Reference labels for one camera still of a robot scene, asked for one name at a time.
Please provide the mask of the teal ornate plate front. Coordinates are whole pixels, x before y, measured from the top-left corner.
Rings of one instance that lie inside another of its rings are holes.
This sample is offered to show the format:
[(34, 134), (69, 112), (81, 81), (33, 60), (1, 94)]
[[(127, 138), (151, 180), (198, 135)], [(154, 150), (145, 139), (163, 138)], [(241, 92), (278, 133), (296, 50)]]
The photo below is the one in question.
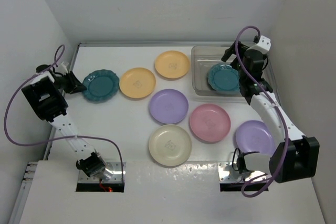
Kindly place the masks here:
[(239, 92), (238, 71), (227, 64), (213, 65), (207, 73), (207, 82), (215, 91), (223, 93)]

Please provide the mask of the teal ornate plate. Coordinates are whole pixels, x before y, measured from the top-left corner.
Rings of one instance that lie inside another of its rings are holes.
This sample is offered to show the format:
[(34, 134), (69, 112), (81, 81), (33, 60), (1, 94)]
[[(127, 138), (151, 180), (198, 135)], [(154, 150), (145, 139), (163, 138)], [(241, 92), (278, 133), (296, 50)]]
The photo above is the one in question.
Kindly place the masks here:
[(239, 92), (238, 71), (227, 64), (213, 65), (207, 73), (207, 82), (215, 91), (223, 93)]
[(111, 99), (119, 90), (119, 77), (111, 70), (100, 69), (88, 74), (82, 84), (87, 88), (83, 97), (93, 103)]

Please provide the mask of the teal ornate plate back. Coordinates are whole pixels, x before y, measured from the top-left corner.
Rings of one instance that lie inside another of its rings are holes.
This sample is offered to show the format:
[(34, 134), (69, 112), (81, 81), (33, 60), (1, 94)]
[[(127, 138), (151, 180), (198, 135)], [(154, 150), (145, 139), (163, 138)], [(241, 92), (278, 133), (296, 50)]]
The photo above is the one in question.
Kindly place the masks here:
[(111, 70), (100, 69), (88, 74), (82, 84), (87, 88), (83, 97), (93, 103), (111, 99), (119, 90), (119, 77)]

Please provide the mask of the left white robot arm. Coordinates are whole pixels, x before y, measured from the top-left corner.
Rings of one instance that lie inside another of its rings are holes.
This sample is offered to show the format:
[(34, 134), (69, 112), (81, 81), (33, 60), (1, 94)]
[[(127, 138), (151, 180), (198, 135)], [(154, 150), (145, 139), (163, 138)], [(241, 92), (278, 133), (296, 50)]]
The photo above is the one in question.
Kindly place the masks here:
[(68, 103), (62, 95), (63, 91), (74, 94), (85, 91), (86, 87), (72, 71), (57, 74), (50, 65), (38, 66), (36, 74), (31, 83), (22, 88), (28, 103), (41, 120), (47, 121), (67, 138), (77, 155), (77, 169), (88, 177), (104, 179), (106, 162), (92, 145), (78, 136), (79, 131), (67, 112)]

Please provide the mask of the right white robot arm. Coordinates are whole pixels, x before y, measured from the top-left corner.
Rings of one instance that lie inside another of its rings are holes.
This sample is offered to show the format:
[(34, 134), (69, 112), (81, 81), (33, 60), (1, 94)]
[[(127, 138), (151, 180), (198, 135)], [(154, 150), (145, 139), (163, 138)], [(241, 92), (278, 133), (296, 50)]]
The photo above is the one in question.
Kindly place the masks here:
[(276, 146), (271, 156), (256, 151), (241, 154), (238, 169), (246, 172), (254, 165), (278, 183), (314, 177), (320, 144), (293, 124), (262, 77), (269, 48), (270, 43), (265, 40), (251, 47), (236, 40), (222, 56), (223, 62), (236, 56), (230, 65), (239, 73), (240, 93), (261, 117)]

